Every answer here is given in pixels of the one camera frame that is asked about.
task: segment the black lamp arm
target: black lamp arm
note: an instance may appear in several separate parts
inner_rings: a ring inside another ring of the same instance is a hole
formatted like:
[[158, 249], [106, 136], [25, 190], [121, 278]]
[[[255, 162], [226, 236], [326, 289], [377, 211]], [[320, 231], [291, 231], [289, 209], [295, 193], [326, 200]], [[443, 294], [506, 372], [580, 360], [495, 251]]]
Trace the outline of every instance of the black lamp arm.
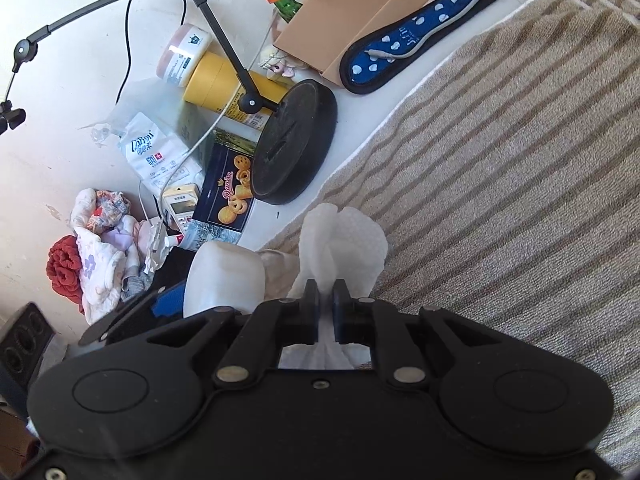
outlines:
[[[51, 25], [45, 25], [41, 29], [28, 36], [26, 39], [20, 40], [14, 48], [14, 67], [12, 72], [17, 73], [23, 63], [31, 61], [38, 53], [38, 42], [43, 40], [47, 36], [50, 36], [52, 32], [58, 30], [67, 23], [74, 22], [78, 18], [85, 16], [90, 12], [94, 12], [94, 10], [101, 9], [102, 7], [110, 5], [117, 1], [119, 0], [98, 0], [97, 2], [84, 6], [81, 9], [78, 9], [75, 12], [66, 15], [64, 18], [57, 20]], [[262, 108], [268, 108], [271, 111], [276, 111], [278, 108], [278, 104], [260, 95], [260, 92], [257, 89], [254, 80], [249, 74], [249, 71], [244, 66], [242, 66], [242, 63], [240, 63], [238, 55], [231, 46], [231, 43], [222, 30], [222, 27], [220, 27], [218, 20], [214, 16], [211, 8], [209, 7], [209, 4], [207, 3], [207, 0], [193, 0], [193, 2], [200, 9], [200, 12], [203, 13], [204, 18], [209, 24], [209, 27], [211, 27], [211, 30], [213, 31], [222, 49], [225, 51], [226, 56], [231, 62], [231, 65], [236, 70], [236, 74], [238, 75], [238, 79], [241, 85], [244, 87], [245, 94], [240, 98], [238, 102], [239, 108], [243, 112], [248, 114], [254, 114], [260, 111]]]

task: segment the red cloth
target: red cloth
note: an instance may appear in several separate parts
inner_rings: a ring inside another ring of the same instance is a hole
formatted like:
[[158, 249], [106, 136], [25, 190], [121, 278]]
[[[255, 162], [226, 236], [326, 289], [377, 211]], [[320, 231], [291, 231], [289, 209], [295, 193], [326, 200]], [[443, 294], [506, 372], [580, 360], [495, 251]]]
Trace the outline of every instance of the red cloth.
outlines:
[[82, 289], [80, 288], [80, 271], [82, 261], [76, 245], [76, 237], [67, 235], [60, 238], [49, 249], [47, 276], [51, 287], [60, 296], [69, 298], [80, 306], [82, 312]]

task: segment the blue polka dot case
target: blue polka dot case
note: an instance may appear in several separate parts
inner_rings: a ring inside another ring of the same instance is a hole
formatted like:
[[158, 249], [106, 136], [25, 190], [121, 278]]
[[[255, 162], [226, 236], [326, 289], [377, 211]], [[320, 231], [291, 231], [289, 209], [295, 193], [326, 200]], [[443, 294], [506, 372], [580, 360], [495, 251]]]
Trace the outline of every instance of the blue polka dot case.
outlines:
[[495, 0], [479, 0], [464, 16], [433, 34], [413, 56], [407, 59], [382, 59], [366, 51], [407, 54], [430, 31], [462, 12], [472, 0], [434, 0], [417, 12], [381, 28], [352, 44], [340, 61], [340, 80], [356, 94], [368, 94], [380, 88], [404, 70], [431, 46], [472, 18]]

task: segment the striped blanket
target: striped blanket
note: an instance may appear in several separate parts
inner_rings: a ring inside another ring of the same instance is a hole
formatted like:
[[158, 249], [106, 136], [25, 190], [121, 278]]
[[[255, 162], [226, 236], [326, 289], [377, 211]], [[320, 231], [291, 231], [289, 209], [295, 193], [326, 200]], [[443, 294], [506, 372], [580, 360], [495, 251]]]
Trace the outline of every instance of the striped blanket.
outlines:
[[[384, 229], [373, 295], [582, 363], [640, 459], [638, 0], [532, 0], [427, 78], [322, 187]], [[302, 216], [267, 247], [294, 253]]]

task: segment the cookie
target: cookie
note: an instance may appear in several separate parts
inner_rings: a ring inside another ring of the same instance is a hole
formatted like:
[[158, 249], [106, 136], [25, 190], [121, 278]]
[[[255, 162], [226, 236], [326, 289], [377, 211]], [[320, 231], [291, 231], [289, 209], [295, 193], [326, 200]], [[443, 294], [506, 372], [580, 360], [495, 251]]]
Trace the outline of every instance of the cookie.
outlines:
[[248, 156], [236, 155], [234, 157], [234, 166], [238, 170], [248, 170], [251, 167], [251, 160], [249, 160]]
[[232, 195], [229, 199], [229, 207], [235, 214], [241, 215], [242, 213], [246, 213], [249, 206], [245, 200], [238, 198], [236, 195]]
[[238, 198], [246, 199], [251, 198], [254, 194], [251, 192], [251, 188], [241, 184], [240, 186], [236, 186], [236, 196]]
[[232, 224], [237, 217], [238, 215], [234, 213], [234, 210], [229, 206], [223, 207], [218, 212], [218, 220], [220, 220], [220, 222], [222, 222], [223, 224]]
[[240, 182], [243, 180], [248, 180], [251, 177], [251, 171], [249, 170], [240, 170], [236, 173], [236, 179]]

